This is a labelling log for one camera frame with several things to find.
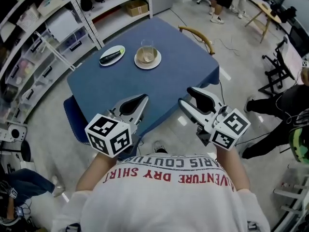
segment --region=green helmet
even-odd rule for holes
[[[309,109],[298,115],[289,134],[289,144],[295,159],[309,164]]]

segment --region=wooden chair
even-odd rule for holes
[[[210,43],[210,41],[206,38],[206,36],[202,33],[200,33],[199,31],[189,28],[189,27],[184,27],[184,26],[178,26],[179,31],[182,32],[183,30],[187,30],[193,34],[195,34],[197,37],[199,37],[201,39],[201,41],[205,42],[205,44],[209,47],[209,54],[210,55],[214,55],[214,51],[213,51],[213,47]]]

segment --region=wall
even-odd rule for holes
[[[296,19],[306,31],[309,31],[309,0],[284,0],[282,5],[284,8],[294,6],[297,9]]]

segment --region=gray floor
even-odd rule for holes
[[[284,35],[283,32],[277,31],[274,25],[270,25],[268,34],[260,44],[261,31],[254,23],[245,28],[244,25],[248,20],[246,18],[240,20],[231,12],[224,11],[222,19],[225,24],[217,25],[210,22],[211,16],[208,15],[206,3],[200,5],[194,2],[175,4],[172,9],[188,26],[199,30],[213,42],[216,53],[214,58],[222,69],[220,80],[225,103],[242,111],[249,95],[255,94],[258,99],[265,98],[257,90],[267,83],[264,71],[269,70],[270,65],[262,60],[261,56],[263,54],[272,55],[276,43],[281,41]],[[248,17],[253,17],[257,13],[258,10],[248,3]],[[183,25],[170,10],[159,14],[158,17],[174,27]],[[204,48],[203,44],[197,41],[196,43]],[[285,86],[290,87],[292,84],[293,82],[290,81],[285,83]],[[206,90],[221,97],[219,85],[210,85]],[[28,122],[27,135],[37,171],[47,178],[54,174],[60,176],[66,186],[66,195],[69,198],[77,180],[96,154],[92,148],[77,142],[74,138],[63,109],[63,101],[70,96],[71,91],[66,76],[64,76],[32,113]],[[280,122],[272,116],[258,114],[248,114],[248,119],[252,126],[245,133],[242,141],[270,132]],[[213,152],[214,147],[211,145],[204,147],[195,133],[196,127],[178,110],[144,137],[144,145],[140,146],[140,153],[150,153],[152,143],[158,139],[165,143],[167,151],[170,153]],[[291,161],[294,161],[292,153],[287,151],[279,154],[279,148],[266,156],[244,160],[251,180],[252,191],[256,193],[271,227],[278,222],[283,214],[279,209],[280,205],[291,202],[291,200],[276,197],[272,193],[273,189],[288,174],[287,165]],[[57,204],[49,205],[50,202],[53,202],[52,199],[46,199],[43,202],[42,199],[37,201],[39,198],[33,199],[32,213],[37,221],[50,228],[52,216],[58,212],[63,202],[58,200]],[[49,213],[45,215],[44,209],[49,209]]]

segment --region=blue chair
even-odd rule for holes
[[[76,139],[85,145],[89,145],[90,143],[84,130],[88,125],[88,122],[79,108],[74,96],[65,100],[63,102],[63,107]]]

